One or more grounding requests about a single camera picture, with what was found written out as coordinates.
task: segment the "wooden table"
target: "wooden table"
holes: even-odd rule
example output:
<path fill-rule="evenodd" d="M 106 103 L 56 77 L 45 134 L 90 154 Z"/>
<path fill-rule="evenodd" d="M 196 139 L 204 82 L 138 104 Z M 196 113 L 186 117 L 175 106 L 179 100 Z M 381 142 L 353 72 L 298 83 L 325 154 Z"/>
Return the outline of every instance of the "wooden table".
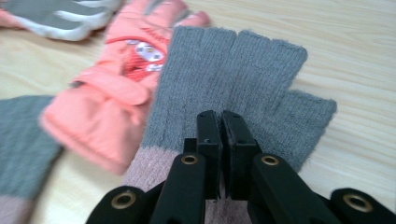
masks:
<path fill-rule="evenodd" d="M 250 29 L 308 51 L 299 89 L 338 103 L 338 112 L 300 172 L 315 192 L 360 189 L 396 211 L 396 3 L 393 1 L 187 1 L 214 26 Z M 69 43 L 0 29 L 0 98 L 52 94 L 95 62 L 99 31 Z M 38 198 L 32 223 L 84 223 L 121 182 L 65 151 Z"/>

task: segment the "tabletop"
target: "tabletop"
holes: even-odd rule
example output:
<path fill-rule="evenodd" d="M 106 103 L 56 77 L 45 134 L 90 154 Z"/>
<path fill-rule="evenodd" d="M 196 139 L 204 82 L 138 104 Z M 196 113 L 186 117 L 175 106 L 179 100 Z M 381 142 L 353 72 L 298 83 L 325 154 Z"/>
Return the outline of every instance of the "tabletop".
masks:
<path fill-rule="evenodd" d="M 249 29 L 303 46 L 291 88 L 334 99 L 338 110 L 300 177 L 316 193 L 364 191 L 396 212 L 396 2 L 186 0 L 212 26 Z M 79 42 L 0 29 L 0 99 L 56 95 L 94 64 L 104 30 Z M 65 150 L 39 195 L 31 223 L 84 223 L 122 176 Z"/>

